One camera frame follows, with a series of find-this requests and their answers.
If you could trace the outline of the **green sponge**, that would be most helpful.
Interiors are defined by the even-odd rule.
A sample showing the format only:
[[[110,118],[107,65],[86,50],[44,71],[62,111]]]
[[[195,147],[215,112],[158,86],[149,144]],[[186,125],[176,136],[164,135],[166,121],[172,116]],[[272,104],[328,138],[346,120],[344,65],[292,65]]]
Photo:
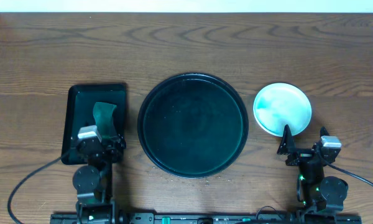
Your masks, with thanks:
[[[113,113],[117,106],[105,102],[96,102],[93,107],[93,117],[103,139],[114,138],[117,133],[114,127]]]

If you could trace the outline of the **light green back plate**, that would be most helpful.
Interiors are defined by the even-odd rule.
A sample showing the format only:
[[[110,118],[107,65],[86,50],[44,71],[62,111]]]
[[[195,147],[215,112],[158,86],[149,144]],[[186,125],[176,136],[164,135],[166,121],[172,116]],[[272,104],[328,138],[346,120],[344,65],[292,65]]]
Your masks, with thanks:
[[[312,117],[311,103],[301,91],[288,83],[272,83],[263,87],[253,101],[257,124],[267,133],[281,137],[285,126],[292,135],[304,131]]]

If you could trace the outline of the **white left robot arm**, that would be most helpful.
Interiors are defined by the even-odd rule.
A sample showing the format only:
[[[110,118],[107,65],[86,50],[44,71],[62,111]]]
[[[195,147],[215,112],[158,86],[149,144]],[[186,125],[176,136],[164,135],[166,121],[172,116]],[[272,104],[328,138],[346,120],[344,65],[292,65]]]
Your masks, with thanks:
[[[113,164],[121,161],[125,148],[122,136],[103,140],[94,136],[76,142],[77,155],[86,163],[72,179],[78,199],[77,223],[115,224],[127,220],[113,199]]]

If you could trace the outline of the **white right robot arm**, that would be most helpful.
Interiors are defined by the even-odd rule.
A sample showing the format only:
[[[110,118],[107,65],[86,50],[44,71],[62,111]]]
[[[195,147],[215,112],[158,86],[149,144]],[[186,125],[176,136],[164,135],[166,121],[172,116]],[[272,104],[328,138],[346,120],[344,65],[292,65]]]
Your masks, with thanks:
[[[298,148],[292,132],[285,125],[278,155],[286,155],[287,166],[297,166],[297,199],[304,208],[296,212],[296,217],[306,221],[306,216],[333,216],[344,208],[348,194],[348,184],[343,179],[325,176],[324,166],[333,163],[341,151],[341,141],[331,136],[326,128],[320,129],[320,140],[310,149]]]

